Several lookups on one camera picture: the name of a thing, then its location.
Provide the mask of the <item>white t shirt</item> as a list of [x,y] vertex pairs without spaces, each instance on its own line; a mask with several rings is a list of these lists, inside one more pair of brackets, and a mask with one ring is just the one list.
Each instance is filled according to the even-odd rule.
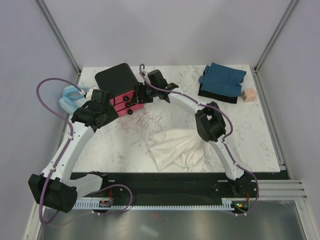
[[148,141],[149,151],[159,171],[171,164],[183,169],[205,159],[212,146],[202,140],[195,129],[169,129],[158,132]]

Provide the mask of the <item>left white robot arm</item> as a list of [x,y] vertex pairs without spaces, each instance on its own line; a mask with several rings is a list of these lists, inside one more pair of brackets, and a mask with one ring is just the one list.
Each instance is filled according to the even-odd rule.
[[92,192],[99,197],[109,193],[109,183],[98,172],[74,180],[71,175],[83,148],[96,131],[119,117],[113,98],[108,91],[93,89],[87,101],[73,112],[68,122],[69,135],[53,159],[40,174],[30,176],[28,185],[41,208],[68,213],[78,199]]

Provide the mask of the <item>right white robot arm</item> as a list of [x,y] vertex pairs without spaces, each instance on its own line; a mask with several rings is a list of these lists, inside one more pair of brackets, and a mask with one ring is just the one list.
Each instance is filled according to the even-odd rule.
[[223,165],[230,193],[235,197],[242,196],[250,184],[250,175],[228,147],[227,138],[233,133],[233,125],[217,103],[203,103],[184,93],[177,84],[167,83],[158,69],[151,72],[140,69],[139,74],[144,82],[135,84],[130,104],[148,104],[159,98],[192,114],[199,137],[211,145]]

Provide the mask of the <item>black pink drawer box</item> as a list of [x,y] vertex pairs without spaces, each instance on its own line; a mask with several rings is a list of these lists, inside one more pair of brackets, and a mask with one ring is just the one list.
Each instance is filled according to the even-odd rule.
[[120,117],[132,115],[144,107],[143,103],[130,103],[138,80],[127,63],[121,63],[100,71],[95,74],[94,79],[100,90],[112,94],[110,103]]

